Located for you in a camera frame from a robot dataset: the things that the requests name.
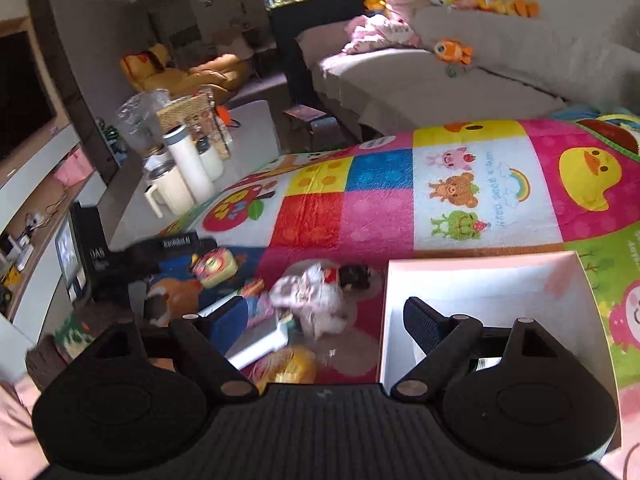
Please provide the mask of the red yellow toy camera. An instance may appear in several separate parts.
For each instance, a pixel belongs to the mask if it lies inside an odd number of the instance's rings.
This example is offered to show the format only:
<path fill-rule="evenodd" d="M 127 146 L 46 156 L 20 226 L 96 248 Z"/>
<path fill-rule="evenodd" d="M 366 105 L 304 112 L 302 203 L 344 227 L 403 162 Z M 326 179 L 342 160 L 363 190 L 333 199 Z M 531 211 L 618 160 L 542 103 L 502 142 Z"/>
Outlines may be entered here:
<path fill-rule="evenodd" d="M 192 266 L 192 273 L 204 288 L 213 288 L 228 281 L 238 272 L 238 264 L 234 255 L 227 248 L 216 248 L 201 258 Z"/>

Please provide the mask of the cream lidded mug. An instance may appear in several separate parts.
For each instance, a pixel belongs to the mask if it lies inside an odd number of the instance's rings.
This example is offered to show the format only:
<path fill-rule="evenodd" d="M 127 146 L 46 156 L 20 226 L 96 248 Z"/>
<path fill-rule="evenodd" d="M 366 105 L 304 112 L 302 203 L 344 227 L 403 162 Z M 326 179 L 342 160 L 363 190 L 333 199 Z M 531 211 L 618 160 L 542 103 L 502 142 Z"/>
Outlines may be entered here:
<path fill-rule="evenodd" d="M 144 197 L 157 218 L 164 216 L 160 210 L 162 205 L 175 216 L 186 214 L 195 206 L 186 181 L 172 160 L 164 162 L 149 173 Z"/>

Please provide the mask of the small black toy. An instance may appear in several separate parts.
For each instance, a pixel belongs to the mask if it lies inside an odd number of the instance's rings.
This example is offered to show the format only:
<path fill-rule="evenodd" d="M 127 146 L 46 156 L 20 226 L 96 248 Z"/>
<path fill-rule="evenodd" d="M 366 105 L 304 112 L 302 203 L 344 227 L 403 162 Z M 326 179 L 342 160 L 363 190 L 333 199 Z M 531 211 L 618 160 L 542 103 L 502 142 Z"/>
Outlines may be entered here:
<path fill-rule="evenodd" d="M 337 269 L 338 282 L 343 290 L 367 290 L 371 273 L 365 264 L 345 264 Z"/>

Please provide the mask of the white pink cardboard box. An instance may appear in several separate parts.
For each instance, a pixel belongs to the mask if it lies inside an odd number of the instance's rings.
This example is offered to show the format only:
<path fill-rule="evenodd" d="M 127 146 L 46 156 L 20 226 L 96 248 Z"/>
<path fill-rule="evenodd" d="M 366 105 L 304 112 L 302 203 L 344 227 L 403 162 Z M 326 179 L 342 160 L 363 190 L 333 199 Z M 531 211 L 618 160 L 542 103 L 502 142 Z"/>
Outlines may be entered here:
<path fill-rule="evenodd" d="M 521 256 L 392 260 L 386 276 L 378 380 L 386 389 L 424 358 L 405 330 L 404 304 L 416 297 L 451 316 L 510 327 L 533 318 L 616 396 L 610 350 L 596 298 L 574 252 Z"/>

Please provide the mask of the white tv cabinet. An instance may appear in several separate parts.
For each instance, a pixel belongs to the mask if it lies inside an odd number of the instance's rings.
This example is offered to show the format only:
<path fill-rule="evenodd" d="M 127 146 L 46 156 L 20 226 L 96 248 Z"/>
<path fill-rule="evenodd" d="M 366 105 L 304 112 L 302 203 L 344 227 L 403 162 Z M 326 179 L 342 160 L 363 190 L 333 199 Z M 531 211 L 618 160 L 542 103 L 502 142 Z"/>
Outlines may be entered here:
<path fill-rule="evenodd" d="M 9 172 L 1 187 L 1 227 L 14 237 L 25 234 L 32 253 L 22 265 L 6 318 L 12 330 L 31 342 L 39 339 L 62 271 L 55 239 L 72 203 L 99 203 L 106 184 L 97 171 L 75 184 L 55 177 L 58 166 L 81 147 L 72 125 L 52 136 L 21 168 Z"/>

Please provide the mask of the small white bottle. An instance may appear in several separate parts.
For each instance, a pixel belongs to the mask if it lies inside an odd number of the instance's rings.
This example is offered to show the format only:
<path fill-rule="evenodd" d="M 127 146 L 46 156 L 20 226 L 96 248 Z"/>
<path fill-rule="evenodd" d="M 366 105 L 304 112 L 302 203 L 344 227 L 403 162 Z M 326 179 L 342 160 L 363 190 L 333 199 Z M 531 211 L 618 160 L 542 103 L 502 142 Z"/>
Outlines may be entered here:
<path fill-rule="evenodd" d="M 206 136 L 199 138 L 195 147 L 200 155 L 201 162 L 207 174 L 207 177 L 211 181 L 216 181 L 224 173 L 224 163 L 220 158 L 216 148 L 209 143 Z"/>

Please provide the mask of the clear plastic bag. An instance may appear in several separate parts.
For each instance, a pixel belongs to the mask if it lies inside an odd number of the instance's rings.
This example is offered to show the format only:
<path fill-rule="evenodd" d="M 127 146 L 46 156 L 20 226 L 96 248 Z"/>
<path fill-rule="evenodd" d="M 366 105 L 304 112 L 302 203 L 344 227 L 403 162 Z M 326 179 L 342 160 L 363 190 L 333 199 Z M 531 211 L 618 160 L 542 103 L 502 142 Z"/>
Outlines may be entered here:
<path fill-rule="evenodd" d="M 166 89 L 140 92 L 117 110 L 117 129 L 128 148 L 147 158 L 163 144 L 157 113 L 171 101 Z"/>

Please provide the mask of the colourful cartoon blanket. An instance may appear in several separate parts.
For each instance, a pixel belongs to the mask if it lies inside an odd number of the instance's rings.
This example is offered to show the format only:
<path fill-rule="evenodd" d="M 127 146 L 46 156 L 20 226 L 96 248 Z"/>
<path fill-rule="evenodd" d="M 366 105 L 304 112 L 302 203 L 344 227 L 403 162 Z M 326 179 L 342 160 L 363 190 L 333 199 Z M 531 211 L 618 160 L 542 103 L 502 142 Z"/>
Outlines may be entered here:
<path fill-rule="evenodd" d="M 578 113 L 479 120 L 280 157 L 175 221 L 274 282 L 326 258 L 576 252 L 620 388 L 639 381 L 639 121 Z"/>

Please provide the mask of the patterned gift bag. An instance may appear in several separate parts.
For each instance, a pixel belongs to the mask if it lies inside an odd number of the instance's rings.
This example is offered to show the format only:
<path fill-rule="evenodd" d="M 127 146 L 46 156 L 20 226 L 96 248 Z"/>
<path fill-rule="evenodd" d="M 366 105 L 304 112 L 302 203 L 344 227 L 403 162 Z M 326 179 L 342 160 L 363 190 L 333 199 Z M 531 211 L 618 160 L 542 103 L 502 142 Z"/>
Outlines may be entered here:
<path fill-rule="evenodd" d="M 228 110 L 216 104 L 209 89 L 169 102 L 156 113 L 156 117 L 163 133 L 177 126 L 186 126 L 194 143 L 205 139 L 222 160 L 231 157 L 230 128 L 234 122 Z"/>

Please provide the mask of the black television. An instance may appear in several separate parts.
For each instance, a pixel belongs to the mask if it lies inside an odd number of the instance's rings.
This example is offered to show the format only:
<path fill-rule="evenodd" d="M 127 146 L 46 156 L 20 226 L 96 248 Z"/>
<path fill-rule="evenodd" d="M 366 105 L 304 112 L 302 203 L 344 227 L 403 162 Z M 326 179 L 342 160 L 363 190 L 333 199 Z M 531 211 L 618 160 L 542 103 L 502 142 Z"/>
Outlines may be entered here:
<path fill-rule="evenodd" d="M 28 32 L 1 37 L 0 105 L 1 159 L 55 118 Z"/>

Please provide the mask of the yellow plush chair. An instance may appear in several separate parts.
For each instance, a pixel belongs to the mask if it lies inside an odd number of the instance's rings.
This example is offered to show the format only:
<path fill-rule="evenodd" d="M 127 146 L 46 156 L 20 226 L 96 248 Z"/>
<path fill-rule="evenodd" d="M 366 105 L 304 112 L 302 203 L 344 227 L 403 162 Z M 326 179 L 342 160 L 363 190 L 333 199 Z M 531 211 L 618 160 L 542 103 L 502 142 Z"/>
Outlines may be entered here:
<path fill-rule="evenodd" d="M 126 55 L 119 66 L 137 92 L 167 90 L 173 99 L 178 99 L 209 91 L 217 105 L 232 99 L 250 78 L 250 66 L 235 54 L 223 54 L 180 70 L 172 65 L 169 50 L 163 44 Z"/>

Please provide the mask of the orange clownfish plush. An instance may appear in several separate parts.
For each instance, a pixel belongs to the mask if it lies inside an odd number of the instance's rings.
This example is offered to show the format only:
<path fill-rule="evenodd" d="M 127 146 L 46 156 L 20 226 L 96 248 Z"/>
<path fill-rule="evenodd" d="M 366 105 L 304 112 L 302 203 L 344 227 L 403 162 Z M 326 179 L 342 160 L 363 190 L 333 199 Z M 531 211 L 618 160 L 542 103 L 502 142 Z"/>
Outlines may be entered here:
<path fill-rule="evenodd" d="M 433 53 L 442 62 L 448 64 L 470 65 L 472 63 L 474 49 L 457 40 L 442 39 L 435 44 Z"/>

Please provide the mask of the beige sofa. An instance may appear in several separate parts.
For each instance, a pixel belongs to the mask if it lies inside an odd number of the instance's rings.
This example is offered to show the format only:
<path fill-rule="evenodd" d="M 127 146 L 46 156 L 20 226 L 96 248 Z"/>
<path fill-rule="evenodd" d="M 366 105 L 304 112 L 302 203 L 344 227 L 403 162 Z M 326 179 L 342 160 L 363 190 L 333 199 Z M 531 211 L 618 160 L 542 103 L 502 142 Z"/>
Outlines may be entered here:
<path fill-rule="evenodd" d="M 345 24 L 297 39 L 321 101 L 343 119 L 391 134 L 474 119 L 554 112 L 637 114 L 639 0 L 535 0 L 538 18 L 419 4 L 417 48 L 345 54 Z M 474 49 L 470 65 L 433 53 L 442 39 Z"/>

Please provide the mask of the pink baby clothes pile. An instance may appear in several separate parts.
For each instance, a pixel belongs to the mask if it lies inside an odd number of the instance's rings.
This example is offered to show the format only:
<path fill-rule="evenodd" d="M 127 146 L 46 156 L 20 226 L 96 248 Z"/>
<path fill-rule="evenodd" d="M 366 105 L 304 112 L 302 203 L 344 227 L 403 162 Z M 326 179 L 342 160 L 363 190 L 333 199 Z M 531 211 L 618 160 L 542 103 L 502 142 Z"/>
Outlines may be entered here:
<path fill-rule="evenodd" d="M 360 15 L 346 26 L 348 43 L 342 47 L 345 54 L 360 54 L 387 48 L 417 48 L 420 38 L 401 18 L 386 18 L 383 14 Z"/>

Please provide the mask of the yellow duck plush toys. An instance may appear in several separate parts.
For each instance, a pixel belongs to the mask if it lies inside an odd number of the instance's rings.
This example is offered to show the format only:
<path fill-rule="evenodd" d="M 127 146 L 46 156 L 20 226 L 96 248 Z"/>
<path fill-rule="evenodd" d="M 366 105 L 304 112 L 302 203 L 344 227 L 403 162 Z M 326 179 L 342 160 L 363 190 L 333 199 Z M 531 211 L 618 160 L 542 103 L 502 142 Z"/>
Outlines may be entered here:
<path fill-rule="evenodd" d="M 499 15 L 538 18 L 539 4 L 535 0 L 430 0 L 434 6 L 457 10 L 483 11 Z"/>

